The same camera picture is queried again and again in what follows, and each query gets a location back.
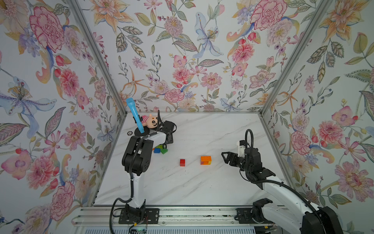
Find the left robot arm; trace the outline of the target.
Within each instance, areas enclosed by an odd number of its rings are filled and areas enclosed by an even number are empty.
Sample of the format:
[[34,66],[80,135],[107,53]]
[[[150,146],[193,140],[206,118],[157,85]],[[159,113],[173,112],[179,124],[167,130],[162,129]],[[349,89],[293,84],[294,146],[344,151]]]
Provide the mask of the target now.
[[167,146],[174,142],[173,133],[177,126],[171,121],[165,121],[157,125],[154,131],[146,127],[143,129],[143,132],[138,128],[135,130],[122,159],[122,165],[129,175],[131,188],[131,197],[125,202],[124,214],[138,219],[142,219],[146,215],[142,174],[148,170],[151,164],[153,151],[158,146],[161,147],[160,150],[166,150]]

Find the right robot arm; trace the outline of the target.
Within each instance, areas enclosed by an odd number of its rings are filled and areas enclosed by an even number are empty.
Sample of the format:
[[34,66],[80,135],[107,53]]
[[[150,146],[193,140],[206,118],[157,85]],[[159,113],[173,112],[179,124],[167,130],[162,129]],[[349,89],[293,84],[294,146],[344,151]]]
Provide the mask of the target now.
[[329,207],[320,207],[282,182],[271,170],[263,167],[256,148],[245,148],[244,156],[222,152],[226,164],[245,173],[246,179],[272,195],[283,207],[268,198],[253,202],[248,217],[255,223],[272,222],[290,234],[341,234],[338,215]]

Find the orange lego plate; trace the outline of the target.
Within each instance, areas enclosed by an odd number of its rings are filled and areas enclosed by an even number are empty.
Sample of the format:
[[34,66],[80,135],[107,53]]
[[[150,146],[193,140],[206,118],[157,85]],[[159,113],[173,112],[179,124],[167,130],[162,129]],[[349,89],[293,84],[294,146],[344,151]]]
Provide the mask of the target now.
[[202,162],[202,161],[212,161],[211,156],[201,156],[200,157],[200,162]]

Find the red square lego brick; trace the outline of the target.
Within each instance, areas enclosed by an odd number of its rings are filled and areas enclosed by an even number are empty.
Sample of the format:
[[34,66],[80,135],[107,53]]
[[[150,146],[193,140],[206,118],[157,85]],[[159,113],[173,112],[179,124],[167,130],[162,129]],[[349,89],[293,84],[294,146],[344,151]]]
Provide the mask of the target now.
[[180,166],[185,167],[185,165],[186,165],[185,159],[180,159]]

